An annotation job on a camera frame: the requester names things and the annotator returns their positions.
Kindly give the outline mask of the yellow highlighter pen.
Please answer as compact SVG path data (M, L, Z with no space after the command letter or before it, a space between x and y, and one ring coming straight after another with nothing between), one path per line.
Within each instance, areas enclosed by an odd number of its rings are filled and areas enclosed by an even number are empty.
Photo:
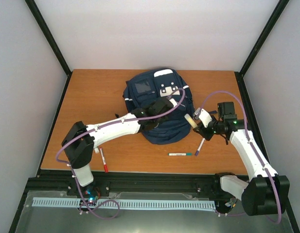
M197 124L196 122L194 121L194 119L189 115L189 114L186 114L185 116L185 119L187 120L187 122L191 125L191 127L193 129L195 129L197 127Z

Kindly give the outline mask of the purple white marker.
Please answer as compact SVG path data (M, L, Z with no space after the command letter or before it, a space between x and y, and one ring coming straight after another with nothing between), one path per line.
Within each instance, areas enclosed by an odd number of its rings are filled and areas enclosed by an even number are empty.
M205 138L202 138L202 140L201 140L201 142L200 142L200 144L199 144L199 146L198 146L198 148L197 148L197 150L196 150L196 152L194 154L195 156L197 156L199 154L199 152L200 152L200 150L201 150L204 142L205 142Z

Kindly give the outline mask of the green white marker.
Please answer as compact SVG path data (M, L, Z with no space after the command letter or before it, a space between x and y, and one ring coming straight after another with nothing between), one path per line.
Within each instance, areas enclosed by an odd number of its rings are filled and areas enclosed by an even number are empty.
M192 153L168 153L168 156L192 156Z

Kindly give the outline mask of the navy blue student backpack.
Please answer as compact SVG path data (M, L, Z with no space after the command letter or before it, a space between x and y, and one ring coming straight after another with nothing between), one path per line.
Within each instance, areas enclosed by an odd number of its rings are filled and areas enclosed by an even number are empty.
M179 88L185 91L181 105L170 114L153 119L155 127L142 132L150 143L171 144L189 134L191 126L184 116L189 114L192 117L195 112L191 90L184 79L171 68L150 70L126 82L123 98L130 113L137 109L149 110L151 104L162 102L169 95L175 101L179 101L182 96L178 91Z

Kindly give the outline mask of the red white marker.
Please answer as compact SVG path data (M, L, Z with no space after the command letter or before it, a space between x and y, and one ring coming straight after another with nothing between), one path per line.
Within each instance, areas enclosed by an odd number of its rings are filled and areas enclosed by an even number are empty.
M106 163L106 160L104 157L103 149L101 147L99 147L99 150L100 150L101 158L103 161L104 171L105 171L105 173L108 173L109 171L108 171L107 163Z

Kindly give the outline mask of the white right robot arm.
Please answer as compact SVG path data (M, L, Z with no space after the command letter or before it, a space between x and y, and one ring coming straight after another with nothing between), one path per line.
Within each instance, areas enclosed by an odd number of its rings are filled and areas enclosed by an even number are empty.
M219 173L219 185L242 203L249 216L281 215L285 212L290 182L266 160L257 146L252 131L247 128L244 119L238 119L233 102L218 103L218 116L214 117L202 108L194 113L200 122L194 126L194 132L204 140L214 135L224 138L226 144L232 144L238 152L248 174L248 182L232 173Z

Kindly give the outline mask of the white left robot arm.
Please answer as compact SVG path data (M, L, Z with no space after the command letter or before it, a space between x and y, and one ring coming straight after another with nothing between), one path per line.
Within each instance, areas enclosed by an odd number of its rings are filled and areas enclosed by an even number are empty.
M79 183L79 191L87 196L95 191L89 163L92 153L100 151L101 144L118 137L156 128L168 119L167 115L175 109L176 105L177 102L173 98L162 97L144 108L137 108L115 120L89 125L81 121L74 123L62 141L61 151L64 151L68 158L72 176Z

